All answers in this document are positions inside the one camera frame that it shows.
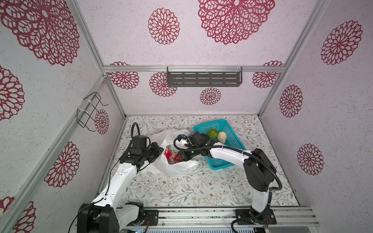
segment floral tablecloth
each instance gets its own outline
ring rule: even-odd
[[[188,129],[217,119],[225,119],[236,132],[246,149],[262,149],[277,169],[283,189],[272,196],[272,205],[298,206],[277,157],[257,116],[131,116],[115,155],[114,163],[128,146],[131,126],[137,122],[142,135],[151,135],[168,128]],[[167,177],[151,172],[139,172],[123,194],[123,205],[128,201],[143,202],[145,206],[249,206],[253,188],[245,171],[232,166],[212,170],[203,156],[197,169],[185,177]]]

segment red doily pattern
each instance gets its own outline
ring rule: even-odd
[[[24,95],[18,78],[0,66],[0,121],[18,114],[25,102]]]
[[[149,80],[151,90],[159,96],[170,96],[173,95],[177,87],[169,87],[167,85],[167,74],[165,72],[158,72],[153,74]]]
[[[14,200],[14,197],[7,196],[6,198],[0,200],[0,218],[3,213],[8,209],[11,202]]]
[[[283,63],[279,61],[270,61],[264,64],[265,66],[282,66]],[[255,72],[253,76],[254,86],[260,88],[266,88],[272,86],[273,82],[277,78],[279,73],[277,72]]]
[[[363,33],[357,21],[350,20],[334,28],[321,48],[321,59],[328,65],[338,64],[352,55]]]
[[[215,42],[246,40],[267,21],[275,0],[198,0],[201,27]]]
[[[80,154],[76,145],[68,142],[65,149],[44,178],[49,186],[62,187],[72,180],[79,168]]]
[[[112,66],[129,66],[125,62],[114,62]],[[123,89],[132,89],[139,84],[139,75],[137,72],[111,72],[108,73],[110,80]]]
[[[0,0],[0,15],[37,58],[64,66],[77,56],[79,33],[64,0]]]
[[[12,233],[30,233],[34,229],[35,211],[34,202],[30,201],[28,208],[23,211],[21,218],[14,225]]]
[[[100,109],[97,111],[94,117],[94,126],[100,134],[105,134],[107,132],[109,128],[109,116],[105,110]]]
[[[169,9],[158,8],[150,15],[148,28],[151,37],[159,44],[170,44],[179,35],[179,21]]]
[[[314,176],[324,168],[324,157],[315,145],[304,144],[298,151],[298,163],[304,172]]]
[[[299,87],[290,85],[282,92],[280,97],[280,110],[286,117],[295,116],[302,106],[302,92]]]
[[[217,88],[213,88],[213,87],[206,88],[200,94],[201,102],[206,105],[216,104],[220,100],[221,97],[222,97],[222,94],[220,90],[218,90]]]

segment large red flower pattern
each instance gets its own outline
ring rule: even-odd
[[[270,61],[264,64],[265,66],[282,66],[283,63],[279,61]],[[254,86],[260,88],[266,88],[272,86],[273,82],[277,78],[279,73],[277,72],[256,72],[253,76]]]
[[[222,94],[220,90],[218,90],[217,88],[209,87],[201,92],[200,100],[206,105],[212,105],[216,104],[221,97]]]
[[[114,62],[112,66],[129,66],[125,62]],[[139,75],[137,72],[111,72],[108,73],[110,80],[123,89],[132,89],[139,84]]]
[[[300,88],[290,85],[282,92],[280,97],[280,110],[286,117],[295,116],[301,109],[303,96]]]
[[[0,0],[0,15],[37,58],[64,66],[77,56],[79,33],[64,0]]]
[[[315,145],[304,144],[299,148],[297,157],[299,166],[310,175],[317,175],[324,168],[324,157]]]
[[[44,178],[49,186],[62,187],[67,185],[75,176],[79,168],[80,154],[76,145],[68,142],[65,149],[60,153],[58,159]]]
[[[357,21],[350,20],[338,25],[326,37],[321,48],[321,59],[328,65],[346,60],[359,46],[362,33]]]
[[[153,74],[149,80],[151,90],[159,96],[170,96],[173,95],[177,87],[169,87],[167,85],[167,74],[165,72],[158,72]]]
[[[150,15],[148,28],[151,37],[159,44],[170,44],[179,35],[178,18],[169,9],[158,8]]]
[[[109,128],[109,116],[105,110],[100,109],[97,111],[94,117],[94,126],[100,134],[105,134],[107,132]]]
[[[215,42],[246,40],[267,21],[275,0],[198,0],[201,27]]]
[[[24,95],[18,78],[0,66],[0,121],[18,114],[25,102]]]
[[[21,218],[14,225],[12,233],[30,233],[34,229],[35,211],[34,202],[30,201],[28,208],[23,211]]]
[[[11,202],[14,200],[14,197],[7,196],[6,198],[0,200],[0,218],[4,212],[8,209]]]

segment turquoise basket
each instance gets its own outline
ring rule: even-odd
[[[207,134],[207,131],[211,128],[215,128],[219,132],[224,131],[227,134],[227,140],[225,141],[225,145],[237,149],[246,150],[245,146],[242,144],[242,142],[237,137],[236,133],[233,131],[232,127],[226,120],[214,120],[211,122],[196,125],[195,127],[193,127],[193,130],[198,131],[199,133]],[[223,169],[234,165],[233,163],[218,158],[206,157],[206,159],[212,170]]]

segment green fruit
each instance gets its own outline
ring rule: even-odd
[[[217,138],[217,136],[219,135],[219,131],[217,129],[211,128],[208,130],[207,135],[210,138]]]

